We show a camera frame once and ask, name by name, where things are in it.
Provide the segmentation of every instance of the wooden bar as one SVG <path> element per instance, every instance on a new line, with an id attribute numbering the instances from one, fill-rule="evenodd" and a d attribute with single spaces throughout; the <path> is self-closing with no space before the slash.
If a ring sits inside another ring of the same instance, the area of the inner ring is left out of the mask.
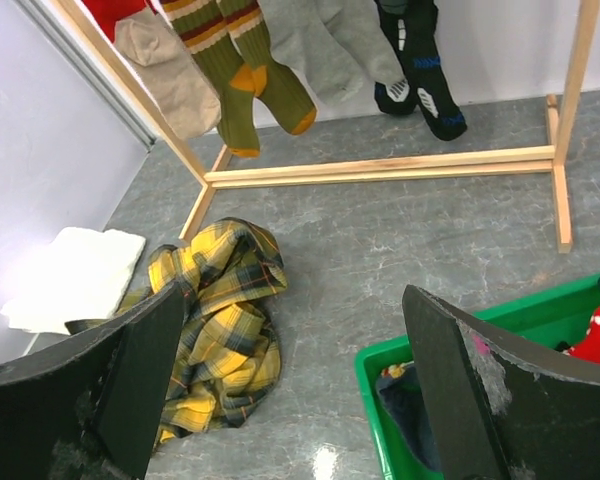
<path id="1" fill-rule="evenodd" d="M 555 148 L 552 145 L 541 147 L 512 148 L 507 150 L 486 150 L 482 152 L 445 153 L 416 157 L 382 158 L 353 162 L 332 162 L 318 165 L 298 165 L 289 167 L 252 168 L 229 172 L 207 173 L 210 182 L 251 181 L 297 177 L 318 177 L 337 174 L 376 174 L 395 170 L 420 170 L 425 168 L 459 167 L 464 165 L 484 165 L 533 160 L 553 159 Z"/>
<path id="2" fill-rule="evenodd" d="M 227 168 L 232 156 L 233 154 L 229 151 L 229 148 L 224 145 L 220 150 L 213 167 L 211 167 L 211 171 L 215 172 Z M 211 185 L 203 185 L 202 190 L 196 199 L 196 203 L 193 205 L 193 208 L 187 217 L 187 221 L 180 231 L 180 240 L 185 242 L 191 242 L 191 240 L 193 240 L 195 234 L 200 230 L 202 220 L 204 220 L 204 216 L 209 209 L 209 205 L 211 205 L 211 200 L 213 200 L 216 190 L 217 189 Z"/>
<path id="3" fill-rule="evenodd" d="M 51 4 L 72 26 L 73 31 L 90 50 L 90 53 L 100 60 L 100 63 L 125 89 L 129 98 L 151 121 L 158 134 L 169 144 L 198 182 L 206 185 L 204 179 L 206 172 L 196 154 L 193 153 L 185 141 L 178 138 L 149 94 L 120 60 L 109 41 L 100 34 L 91 20 L 85 16 L 76 0 L 51 0 Z"/>
<path id="4" fill-rule="evenodd" d="M 555 95 L 547 95 L 547 139 L 550 145 L 556 144 L 559 123 L 558 99 Z"/>
<path id="5" fill-rule="evenodd" d="M 596 29 L 600 0 L 581 0 L 578 13 L 575 38 L 571 47 L 569 70 L 560 106 L 560 122 L 558 124 L 558 137 L 556 139 L 556 165 L 564 165 L 567 161 L 571 133 L 576 120 L 580 92 L 587 70 L 589 52 L 593 43 Z"/>
<path id="6" fill-rule="evenodd" d="M 558 252 L 569 253 L 573 247 L 571 231 L 571 211 L 569 208 L 569 193 L 567 190 L 567 174 L 564 165 L 554 165 L 552 172 L 553 196 L 556 210 L 556 232 Z"/>
<path id="7" fill-rule="evenodd" d="M 326 175 L 308 175 L 283 178 L 254 178 L 250 180 L 214 181 L 215 188 L 253 188 L 285 185 L 313 185 L 325 183 L 374 182 L 379 180 L 409 180 L 425 178 L 463 177 L 471 175 L 505 175 L 515 173 L 551 172 L 551 160 L 529 162 L 494 163 L 491 165 L 465 165 L 458 167 L 439 167 L 389 170 L 379 172 L 338 173 Z"/>

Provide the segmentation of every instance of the yellow and black plaid cloth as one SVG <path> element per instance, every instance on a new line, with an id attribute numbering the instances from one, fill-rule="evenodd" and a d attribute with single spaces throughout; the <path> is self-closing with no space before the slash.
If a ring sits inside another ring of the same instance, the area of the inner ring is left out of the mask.
<path id="1" fill-rule="evenodd" d="M 278 341 L 258 306 L 287 288 L 273 235 L 226 218 L 188 247 L 158 248 L 149 263 L 150 291 L 128 295 L 120 313 L 172 281 L 187 299 L 157 441 L 241 426 L 280 374 Z M 101 323 L 80 320 L 67 328 L 78 333 Z"/>

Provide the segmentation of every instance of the green basket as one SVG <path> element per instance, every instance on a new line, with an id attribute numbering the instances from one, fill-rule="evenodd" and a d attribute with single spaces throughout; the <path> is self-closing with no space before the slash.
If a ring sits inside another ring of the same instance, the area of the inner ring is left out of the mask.
<path id="1" fill-rule="evenodd" d="M 475 314 L 476 317 L 555 348 L 560 341 L 573 345 L 584 338 L 593 311 L 600 305 L 600 274 L 560 285 Z M 441 480 L 411 455 L 375 393 L 383 368 L 413 360 L 409 339 L 394 338 L 361 350 L 355 369 L 360 394 L 371 426 L 385 480 Z"/>

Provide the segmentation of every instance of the gray sock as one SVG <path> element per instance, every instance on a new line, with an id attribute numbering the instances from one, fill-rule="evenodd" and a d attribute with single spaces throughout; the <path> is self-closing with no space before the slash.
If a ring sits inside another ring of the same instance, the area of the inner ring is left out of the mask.
<path id="1" fill-rule="evenodd" d="M 322 22 L 368 75 L 393 85 L 404 79 L 400 62 L 380 29 L 369 0 L 314 0 Z"/>
<path id="2" fill-rule="evenodd" d="M 258 0 L 271 36 L 273 58 L 307 78 L 318 98 L 334 105 L 363 85 L 355 59 L 320 21 L 314 0 Z"/>
<path id="3" fill-rule="evenodd" d="M 378 0 L 380 8 L 393 15 L 402 15 L 407 11 L 408 0 Z"/>

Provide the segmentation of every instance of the white towel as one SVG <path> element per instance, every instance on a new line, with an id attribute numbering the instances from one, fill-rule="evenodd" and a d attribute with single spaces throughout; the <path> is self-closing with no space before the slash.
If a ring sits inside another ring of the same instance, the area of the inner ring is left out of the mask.
<path id="1" fill-rule="evenodd" d="M 119 230 L 65 228 L 43 251 L 31 288 L 0 313 L 10 328 L 65 335 L 64 322 L 111 318 L 144 245 L 143 237 Z"/>

